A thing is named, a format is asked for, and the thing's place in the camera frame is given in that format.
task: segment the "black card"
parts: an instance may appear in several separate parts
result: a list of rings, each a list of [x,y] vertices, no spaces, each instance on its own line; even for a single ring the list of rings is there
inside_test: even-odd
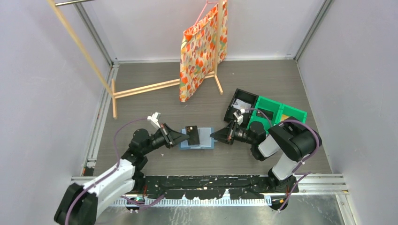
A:
[[[200,144],[198,126],[187,126],[185,130],[187,135],[189,135],[188,145]]]
[[[274,112],[265,109],[259,109],[259,110],[262,111],[268,117],[269,120],[272,120],[274,118]],[[265,118],[259,111],[257,111],[257,116]]]

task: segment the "plastic container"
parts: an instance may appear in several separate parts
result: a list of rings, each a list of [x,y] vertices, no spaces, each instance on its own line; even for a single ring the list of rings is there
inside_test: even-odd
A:
[[[279,123],[280,121],[285,120],[290,116],[293,116],[294,118],[298,119],[299,121],[305,123],[306,119],[307,119],[307,112],[302,111],[300,109],[296,109],[289,105],[283,105],[281,113],[279,114],[276,123]]]
[[[230,122],[231,120],[235,120],[234,112],[239,111],[239,109],[234,108],[234,103],[236,99],[239,99],[245,103],[248,103],[250,105],[249,108],[254,108],[256,106],[257,100],[259,96],[252,94],[250,92],[247,92],[245,90],[237,88],[234,96],[232,97],[232,100],[230,104],[228,105],[227,111],[224,116],[224,121],[225,122]],[[241,126],[247,127],[249,125],[249,121],[252,117],[251,113],[245,113],[243,114],[243,122]]]
[[[263,111],[268,118],[271,120],[272,125],[275,125],[276,123],[279,122],[280,120],[280,111],[282,110],[282,103],[276,102],[274,100],[268,99],[266,97],[262,97],[259,96],[257,104],[255,106],[256,109],[262,109],[262,110],[266,110]],[[264,125],[264,129],[267,131],[270,126],[268,123],[268,120],[265,119],[262,114],[258,111],[254,111],[252,113],[252,116],[250,118],[249,121],[249,125],[253,122],[253,121],[259,121]]]

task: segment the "gray floor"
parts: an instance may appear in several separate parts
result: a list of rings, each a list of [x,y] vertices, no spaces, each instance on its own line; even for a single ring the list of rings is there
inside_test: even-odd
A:
[[[178,78],[179,63],[121,64],[116,90],[122,91],[144,85]],[[236,88],[291,105],[308,112],[307,124],[316,129],[303,84],[296,64],[292,60],[226,61],[219,65],[218,76],[224,90],[220,95],[212,78],[206,79],[197,92],[186,102],[178,98],[178,86],[142,93],[117,100],[118,119],[112,118],[109,108],[99,148],[94,175],[103,173],[116,162],[113,137],[125,123],[160,112],[161,122],[174,130],[185,126],[226,126],[223,117]],[[133,132],[145,128],[155,129],[140,121],[122,130],[117,137],[120,154],[127,149]],[[143,169],[147,175],[204,175],[204,174],[265,174],[275,165],[281,153],[264,162],[257,161],[250,153],[250,146],[235,142],[232,146],[216,143],[213,150],[180,150],[178,147],[162,147],[148,154],[149,162]],[[330,173],[330,167],[322,149],[303,165],[298,172]]]

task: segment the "wooden stick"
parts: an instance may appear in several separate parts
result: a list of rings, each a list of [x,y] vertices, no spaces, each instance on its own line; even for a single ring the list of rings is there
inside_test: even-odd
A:
[[[222,2],[223,0],[218,0],[218,7],[217,7],[217,35],[215,38],[215,54],[214,54],[214,79],[218,87],[218,91],[220,92],[220,95],[224,93],[222,91],[222,87],[220,84],[220,81],[218,80],[217,77],[217,69],[218,69],[218,60],[219,60],[219,51],[220,51],[220,36],[221,36],[221,24],[222,24],[222,18],[224,17],[224,13],[222,10]]]
[[[214,72],[210,72],[209,74],[207,74],[204,77],[204,79],[207,79],[210,77],[214,77]],[[162,83],[151,84],[151,85],[144,86],[141,88],[134,88],[134,89],[130,89],[130,90],[116,92],[115,98],[123,98],[123,97],[131,96],[131,95],[136,95],[136,94],[152,91],[152,90],[158,90],[158,89],[167,88],[167,87],[171,87],[171,86],[177,86],[179,84],[180,84],[180,79],[175,79],[175,80],[166,81],[166,82],[162,82]]]
[[[151,85],[147,85],[147,86],[143,86],[143,87],[139,87],[139,88],[133,88],[133,89],[130,89],[130,90],[124,90],[124,91],[116,92],[115,96],[125,95],[125,94],[129,94],[131,92],[136,92],[136,91],[139,91],[139,90],[145,90],[145,89],[149,89],[149,88],[154,88],[154,87],[159,87],[159,86],[163,86],[163,85],[168,85],[168,84],[176,83],[176,82],[179,83],[180,79],[175,79],[175,80],[171,80],[171,81],[165,81],[165,82],[151,84]]]
[[[94,70],[95,74],[101,81],[102,85],[105,87],[107,92],[110,94],[110,96],[113,96],[113,93],[111,91],[111,88],[109,87],[108,83],[105,81],[104,77],[102,76],[100,70],[98,69],[97,65],[95,65],[94,61],[92,60],[91,56],[89,55],[88,51],[86,48],[83,46],[83,43],[80,41],[79,37],[77,36],[76,32],[73,30],[72,26],[69,24],[68,20],[64,16],[64,14],[61,12],[61,10],[55,6],[55,1],[54,0],[47,0],[48,4],[51,6],[55,14],[57,15],[58,19],[61,21],[69,35],[72,37],[72,39],[75,41],[76,45],[79,47],[80,51],[90,64],[91,68]]]
[[[117,119],[117,105],[116,105],[116,98],[115,98],[115,92],[116,92],[116,85],[115,85],[115,80],[112,78],[112,111],[113,111],[113,118]]]

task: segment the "hanger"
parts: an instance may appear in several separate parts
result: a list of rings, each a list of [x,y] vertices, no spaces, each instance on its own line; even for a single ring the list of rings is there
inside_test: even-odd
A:
[[[216,4],[216,3],[217,3],[216,1],[215,1],[215,2],[209,2],[209,0],[206,0],[206,4],[205,4],[205,6],[203,7],[202,12],[200,12],[199,17],[198,17],[198,19],[196,20],[195,24],[198,23],[198,21],[199,21],[199,19],[201,18],[203,12],[205,11],[206,6],[207,6],[208,4]]]

